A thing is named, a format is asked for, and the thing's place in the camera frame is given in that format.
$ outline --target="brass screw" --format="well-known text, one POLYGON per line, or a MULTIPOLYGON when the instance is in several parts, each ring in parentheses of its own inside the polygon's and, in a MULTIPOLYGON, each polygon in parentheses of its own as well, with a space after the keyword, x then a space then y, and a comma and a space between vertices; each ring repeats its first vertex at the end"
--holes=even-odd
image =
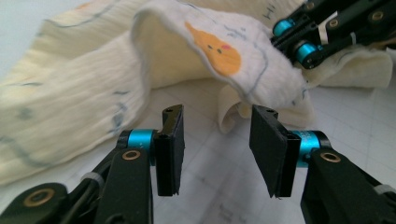
POLYGON ((377 11, 377 12, 373 13, 373 16, 372 16, 373 21, 380 21, 380 20, 382 20, 382 18, 384 18, 384 12, 377 11))
POLYGON ((315 4, 313 2, 306 3, 306 9, 311 10, 314 7, 315 7, 315 4))
POLYGON ((329 25, 330 25, 330 27, 332 27, 332 28, 338 26, 338 20, 333 19, 333 20, 329 21, 329 25))
POLYGON ((122 154, 122 158, 126 161, 133 161, 140 157, 140 152, 136 150, 126 151, 122 154))
POLYGON ((323 152, 320 153, 320 157, 325 160, 325 161, 330 161, 330 162, 340 162, 341 158, 339 158, 337 155, 334 155, 330 152, 323 152))
POLYGON ((25 200, 23 201, 23 205, 25 205, 26 207, 37 207, 49 201, 54 194, 55 190, 53 189, 36 190, 25 198, 25 200))

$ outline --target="blue anodized joint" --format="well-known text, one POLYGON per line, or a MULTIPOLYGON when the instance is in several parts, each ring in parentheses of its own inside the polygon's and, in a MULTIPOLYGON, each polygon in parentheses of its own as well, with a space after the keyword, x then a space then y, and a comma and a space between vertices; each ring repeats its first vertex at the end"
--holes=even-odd
POLYGON ((155 165, 154 148, 151 148, 153 134, 152 129, 133 129, 128 138, 128 147, 143 148, 148 152, 151 166, 155 165))
POLYGON ((294 26, 294 21, 292 19, 279 21, 274 27, 274 36, 282 36, 285 31, 294 26))
POLYGON ((304 59, 311 53, 318 51, 319 48, 312 43, 304 43, 297 49, 297 61, 303 63, 304 59))
POLYGON ((311 131, 291 131, 301 137, 300 153, 297 167, 308 167, 308 160, 313 151, 320 149, 318 137, 311 131))

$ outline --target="orange cartoon character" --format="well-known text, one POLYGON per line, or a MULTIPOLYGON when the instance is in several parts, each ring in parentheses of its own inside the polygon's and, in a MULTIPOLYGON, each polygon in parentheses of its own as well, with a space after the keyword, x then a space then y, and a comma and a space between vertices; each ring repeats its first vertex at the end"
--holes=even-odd
POLYGON ((91 4, 91 2, 89 2, 89 3, 84 3, 84 4, 81 4, 81 5, 79 5, 78 7, 76 7, 76 9, 83 9, 83 8, 85 8, 85 7, 89 6, 90 4, 91 4))
POLYGON ((188 22, 186 27, 194 37, 194 43, 204 51, 213 68, 222 76, 232 76, 241 67, 239 52, 215 35, 194 29, 188 22))

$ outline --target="white table surface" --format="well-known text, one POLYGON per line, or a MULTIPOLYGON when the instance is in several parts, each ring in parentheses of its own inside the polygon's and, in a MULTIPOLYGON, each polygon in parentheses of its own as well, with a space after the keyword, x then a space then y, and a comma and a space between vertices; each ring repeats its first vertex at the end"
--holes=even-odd
MULTIPOLYGON (((29 48, 42 20, 83 0, 1 0, 0 77, 29 48)), ((270 199, 248 148, 249 120, 237 119, 231 133, 216 123, 217 93, 212 79, 153 91, 136 128, 161 129, 161 111, 185 106, 186 150, 180 195, 154 196, 155 223, 304 223, 300 208, 306 170, 297 170, 291 198, 270 199)), ((396 187, 396 77, 386 90, 315 88, 310 91, 317 121, 334 149, 379 181, 396 187)), ((73 189, 115 145, 114 139, 67 164, 0 186, 0 212, 25 189, 45 182, 73 189)), ((155 172, 152 170, 155 194, 155 172)))

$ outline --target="folded cloth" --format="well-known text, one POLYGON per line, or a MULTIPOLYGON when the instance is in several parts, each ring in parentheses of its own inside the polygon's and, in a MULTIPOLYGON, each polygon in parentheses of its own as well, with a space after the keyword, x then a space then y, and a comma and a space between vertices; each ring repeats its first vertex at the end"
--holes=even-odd
POLYGON ((219 96, 224 132, 231 111, 247 118, 251 104, 304 127, 314 117, 308 77, 272 47, 267 28, 298 4, 96 0, 46 20, 0 82, 0 184, 117 136, 139 118, 150 89, 183 80, 229 84, 219 96))
MULTIPOLYGON (((195 4, 200 7, 211 7, 217 10, 249 15, 261 21, 267 27, 273 27, 277 21, 289 16, 295 8, 304 2, 304 0, 253 0, 246 4, 244 1, 187 1, 196 2, 195 4)), ((319 31, 322 42, 326 43, 327 36, 324 24, 325 22, 319 26, 319 31)), ((315 69, 306 70, 299 64, 295 65, 302 69, 308 89, 315 88, 318 85, 386 88, 392 77, 394 64, 390 55, 389 51, 378 50, 375 46, 356 45, 334 54, 315 69)), ((307 106, 304 106, 304 104, 299 104, 299 106, 288 109, 278 109, 280 112, 278 119, 286 124, 304 127, 312 120, 311 117, 304 116, 304 114, 309 113, 305 111, 306 108, 307 106)), ((233 127, 233 120, 230 115, 235 111, 239 112, 239 115, 244 118, 248 118, 251 114, 250 105, 243 103, 239 95, 234 93, 234 89, 225 88, 219 96, 219 124, 222 131, 228 132, 233 127)))

